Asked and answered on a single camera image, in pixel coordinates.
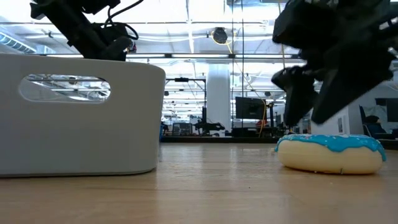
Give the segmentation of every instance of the lab workstation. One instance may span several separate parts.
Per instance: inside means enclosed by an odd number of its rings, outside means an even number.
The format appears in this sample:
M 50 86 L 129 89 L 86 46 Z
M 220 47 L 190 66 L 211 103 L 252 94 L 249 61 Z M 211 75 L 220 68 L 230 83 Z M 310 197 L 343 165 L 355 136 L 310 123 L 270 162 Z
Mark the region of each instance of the lab workstation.
M 0 2 L 0 223 L 391 223 L 398 1 Z

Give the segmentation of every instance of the donut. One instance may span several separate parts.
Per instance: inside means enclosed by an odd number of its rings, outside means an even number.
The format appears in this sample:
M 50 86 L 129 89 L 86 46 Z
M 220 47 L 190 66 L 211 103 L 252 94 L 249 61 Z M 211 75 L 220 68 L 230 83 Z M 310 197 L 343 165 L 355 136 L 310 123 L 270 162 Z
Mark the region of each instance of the donut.
M 386 161 L 380 142 L 363 135 L 291 134 L 275 152 L 286 167 L 329 174 L 372 174 Z

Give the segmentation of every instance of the black monitor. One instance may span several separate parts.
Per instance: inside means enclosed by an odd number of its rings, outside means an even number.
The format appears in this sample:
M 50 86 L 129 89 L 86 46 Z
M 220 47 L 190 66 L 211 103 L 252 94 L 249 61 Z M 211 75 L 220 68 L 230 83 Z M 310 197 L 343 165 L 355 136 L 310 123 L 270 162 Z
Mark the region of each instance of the black monitor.
M 387 121 L 398 122 L 398 98 L 387 99 Z
M 276 116 L 276 125 L 278 126 L 280 123 L 282 123 L 282 115 L 278 114 Z
M 238 119 L 262 119 L 266 107 L 259 98 L 236 97 L 236 118 Z

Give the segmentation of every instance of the desk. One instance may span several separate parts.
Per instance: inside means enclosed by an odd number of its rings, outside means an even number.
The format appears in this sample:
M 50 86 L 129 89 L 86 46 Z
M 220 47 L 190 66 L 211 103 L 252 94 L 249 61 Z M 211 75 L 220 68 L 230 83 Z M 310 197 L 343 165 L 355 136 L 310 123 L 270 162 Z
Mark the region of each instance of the desk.
M 0 223 L 397 223 L 398 152 L 378 175 L 323 175 L 274 146 L 163 144 L 148 174 L 0 179 Z

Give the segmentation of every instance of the donut icing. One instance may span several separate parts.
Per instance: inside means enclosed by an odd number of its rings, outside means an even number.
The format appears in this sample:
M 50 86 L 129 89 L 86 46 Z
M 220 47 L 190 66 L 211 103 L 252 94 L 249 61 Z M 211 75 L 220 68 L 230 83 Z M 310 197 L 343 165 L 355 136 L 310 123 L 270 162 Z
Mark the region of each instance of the donut icing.
M 279 139 L 275 152 L 278 151 L 279 144 L 285 140 L 317 143 L 327 147 L 332 152 L 343 152 L 347 148 L 367 147 L 372 152 L 378 151 L 383 161 L 386 161 L 386 153 L 380 142 L 365 135 L 291 134 Z

